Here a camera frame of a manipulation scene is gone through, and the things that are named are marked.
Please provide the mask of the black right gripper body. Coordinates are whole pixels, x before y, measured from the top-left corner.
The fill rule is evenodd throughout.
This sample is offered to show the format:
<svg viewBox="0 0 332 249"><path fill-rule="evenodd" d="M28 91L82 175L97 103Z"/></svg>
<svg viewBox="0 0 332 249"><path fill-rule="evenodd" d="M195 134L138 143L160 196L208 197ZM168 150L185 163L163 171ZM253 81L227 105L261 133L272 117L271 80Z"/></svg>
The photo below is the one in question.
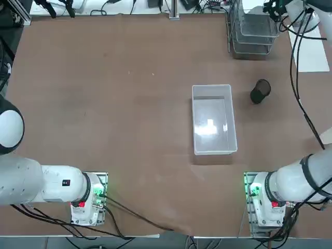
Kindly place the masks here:
<svg viewBox="0 0 332 249"><path fill-rule="evenodd" d="M272 13L276 15L283 15L287 12L286 10L287 1L286 0L273 0L272 1Z"/></svg>

